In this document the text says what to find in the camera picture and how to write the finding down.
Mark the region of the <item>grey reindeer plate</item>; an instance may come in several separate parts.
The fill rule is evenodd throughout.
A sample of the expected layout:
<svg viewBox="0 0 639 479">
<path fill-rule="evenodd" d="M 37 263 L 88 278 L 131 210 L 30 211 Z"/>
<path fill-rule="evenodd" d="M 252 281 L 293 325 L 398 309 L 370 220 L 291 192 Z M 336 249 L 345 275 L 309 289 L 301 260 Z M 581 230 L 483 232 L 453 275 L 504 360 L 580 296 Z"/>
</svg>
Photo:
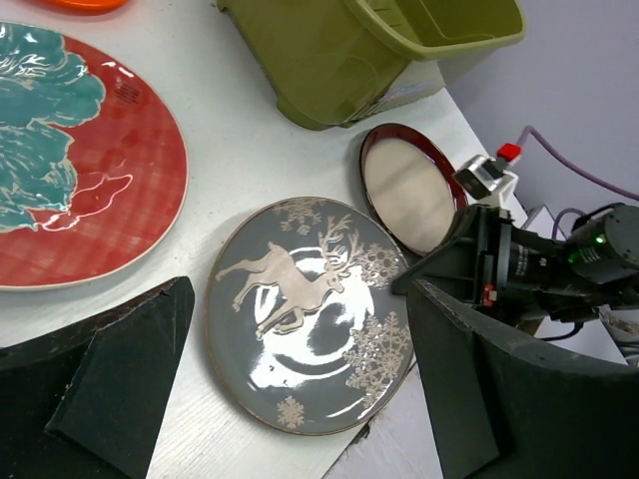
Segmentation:
<svg viewBox="0 0 639 479">
<path fill-rule="evenodd" d="M 413 361 L 405 258 L 374 220 L 297 197 L 247 218 L 211 272 L 205 337 L 229 396 L 286 433 L 323 436 L 369 420 Z"/>
</svg>

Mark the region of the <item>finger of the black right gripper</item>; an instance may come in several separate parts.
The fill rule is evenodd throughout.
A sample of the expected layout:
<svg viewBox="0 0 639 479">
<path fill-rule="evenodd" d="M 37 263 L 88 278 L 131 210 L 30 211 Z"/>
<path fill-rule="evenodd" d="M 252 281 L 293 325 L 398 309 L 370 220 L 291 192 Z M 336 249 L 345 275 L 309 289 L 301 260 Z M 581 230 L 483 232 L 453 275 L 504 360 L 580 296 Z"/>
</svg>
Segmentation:
<svg viewBox="0 0 639 479">
<path fill-rule="evenodd" d="M 391 292 L 406 295 L 415 281 L 426 280 L 462 302 L 478 302 L 480 220 L 480 207 L 456 212 L 441 244 L 398 276 Z"/>
</svg>

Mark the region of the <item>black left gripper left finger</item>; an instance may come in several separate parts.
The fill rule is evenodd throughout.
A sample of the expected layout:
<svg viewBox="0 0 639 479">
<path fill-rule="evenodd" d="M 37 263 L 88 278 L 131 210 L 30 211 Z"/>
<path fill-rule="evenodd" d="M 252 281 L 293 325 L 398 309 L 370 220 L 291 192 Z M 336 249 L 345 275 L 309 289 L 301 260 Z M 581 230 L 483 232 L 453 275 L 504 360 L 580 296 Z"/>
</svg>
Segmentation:
<svg viewBox="0 0 639 479">
<path fill-rule="evenodd" d="M 178 276 L 2 348 L 2 477 L 145 477 L 194 304 Z"/>
</svg>

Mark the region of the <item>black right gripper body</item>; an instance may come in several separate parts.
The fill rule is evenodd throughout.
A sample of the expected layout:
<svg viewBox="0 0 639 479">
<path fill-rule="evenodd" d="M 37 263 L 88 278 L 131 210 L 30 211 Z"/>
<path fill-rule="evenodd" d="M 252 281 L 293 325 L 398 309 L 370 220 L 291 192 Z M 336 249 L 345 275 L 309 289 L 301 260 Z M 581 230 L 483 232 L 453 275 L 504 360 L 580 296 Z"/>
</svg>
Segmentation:
<svg viewBox="0 0 639 479">
<path fill-rule="evenodd" d="M 509 212 L 473 205 L 483 271 L 480 310 L 495 319 L 540 319 L 574 305 L 563 243 L 513 225 Z"/>
</svg>

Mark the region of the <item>red rimmed beige plate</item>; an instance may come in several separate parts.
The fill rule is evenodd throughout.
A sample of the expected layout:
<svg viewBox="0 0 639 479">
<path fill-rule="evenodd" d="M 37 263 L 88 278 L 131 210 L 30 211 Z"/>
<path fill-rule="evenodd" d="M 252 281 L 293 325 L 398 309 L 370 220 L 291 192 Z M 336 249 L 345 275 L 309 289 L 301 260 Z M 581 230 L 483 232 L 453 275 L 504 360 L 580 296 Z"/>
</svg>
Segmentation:
<svg viewBox="0 0 639 479">
<path fill-rule="evenodd" d="M 371 129 L 358 161 L 371 213 L 417 255 L 437 248 L 455 214 L 468 206 L 451 162 L 431 139 L 409 126 L 386 123 Z"/>
</svg>

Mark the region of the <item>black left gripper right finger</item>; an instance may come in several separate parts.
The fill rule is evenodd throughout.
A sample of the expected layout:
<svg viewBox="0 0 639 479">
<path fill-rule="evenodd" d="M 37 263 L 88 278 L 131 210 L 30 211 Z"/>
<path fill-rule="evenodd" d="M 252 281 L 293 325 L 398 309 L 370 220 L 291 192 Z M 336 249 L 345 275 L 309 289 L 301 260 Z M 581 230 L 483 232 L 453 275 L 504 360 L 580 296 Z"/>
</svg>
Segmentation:
<svg viewBox="0 0 639 479">
<path fill-rule="evenodd" d="M 634 478 L 638 372 L 563 349 L 417 281 L 406 306 L 446 478 Z"/>
</svg>

